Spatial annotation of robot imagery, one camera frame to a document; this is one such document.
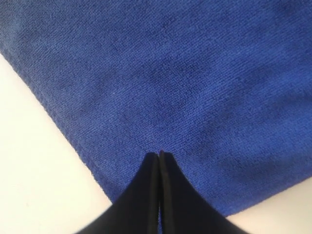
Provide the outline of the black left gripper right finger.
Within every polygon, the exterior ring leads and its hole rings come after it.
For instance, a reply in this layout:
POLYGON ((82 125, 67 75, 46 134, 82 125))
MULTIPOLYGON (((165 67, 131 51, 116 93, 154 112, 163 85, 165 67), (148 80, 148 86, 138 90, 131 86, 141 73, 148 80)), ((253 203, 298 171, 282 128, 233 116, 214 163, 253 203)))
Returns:
POLYGON ((245 234, 194 189, 173 154, 160 152, 161 228, 164 234, 245 234))

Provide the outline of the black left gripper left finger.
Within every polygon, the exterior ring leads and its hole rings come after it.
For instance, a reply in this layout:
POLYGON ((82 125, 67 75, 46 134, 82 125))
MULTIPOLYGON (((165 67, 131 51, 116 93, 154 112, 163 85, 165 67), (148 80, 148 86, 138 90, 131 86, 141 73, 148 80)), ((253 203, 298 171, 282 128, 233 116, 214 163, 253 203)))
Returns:
POLYGON ((121 196, 80 234, 156 234, 159 209, 159 161, 147 153, 121 196))

